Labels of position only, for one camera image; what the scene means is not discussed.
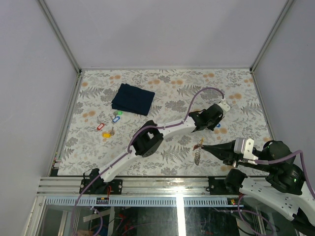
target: table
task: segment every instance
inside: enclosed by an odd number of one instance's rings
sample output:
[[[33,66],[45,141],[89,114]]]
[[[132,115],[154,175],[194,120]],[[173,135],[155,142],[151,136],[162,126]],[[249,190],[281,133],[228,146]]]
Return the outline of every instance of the table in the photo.
[[[113,124],[111,101],[121,83],[155,92],[148,116],[123,112]],[[59,176],[82,175],[90,168],[101,167],[128,145],[132,135],[148,120],[168,122],[185,116],[189,103],[201,88],[224,91],[231,110],[213,131],[203,130],[165,140],[157,152],[126,167],[120,176],[225,176],[231,169],[210,153],[202,151],[196,166],[192,147],[201,138],[205,145],[230,142],[237,137],[253,138],[262,148],[270,140],[268,126],[248,69],[181,70],[87,70],[74,107],[65,146],[61,153]],[[197,96],[191,108],[199,111],[219,102],[220,93],[207,90]],[[97,126],[104,123],[102,130]],[[110,138],[103,133],[114,130]],[[247,175],[266,173],[238,167]]]

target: white wall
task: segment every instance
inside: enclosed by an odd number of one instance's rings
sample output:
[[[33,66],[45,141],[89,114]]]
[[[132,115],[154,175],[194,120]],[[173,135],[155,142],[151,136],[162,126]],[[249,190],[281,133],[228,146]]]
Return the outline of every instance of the white wall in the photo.
[[[35,0],[2,0],[0,22],[0,235],[18,236],[76,74]]]
[[[315,1],[297,0],[255,74],[276,138],[304,151],[315,186]]]
[[[286,0],[46,0],[82,68],[250,67]]]

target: perforated metal strip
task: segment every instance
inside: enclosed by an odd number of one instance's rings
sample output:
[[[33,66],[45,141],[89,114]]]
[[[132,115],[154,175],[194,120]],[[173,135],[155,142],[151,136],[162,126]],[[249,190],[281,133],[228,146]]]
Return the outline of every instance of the perforated metal strip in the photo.
[[[76,197],[47,197],[48,205],[73,206]],[[138,198],[138,197],[112,197],[110,201],[98,200],[97,197],[82,197],[78,206],[110,206],[110,207],[175,207],[175,197],[161,198]],[[226,207],[228,205],[227,198],[212,197],[184,197],[184,206],[186,207]]]

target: dark navy towel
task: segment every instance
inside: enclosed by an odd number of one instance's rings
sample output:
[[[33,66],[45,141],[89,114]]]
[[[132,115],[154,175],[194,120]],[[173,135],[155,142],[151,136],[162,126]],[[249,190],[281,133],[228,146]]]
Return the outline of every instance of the dark navy towel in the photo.
[[[112,108],[147,116],[155,93],[128,84],[121,84],[112,101]]]

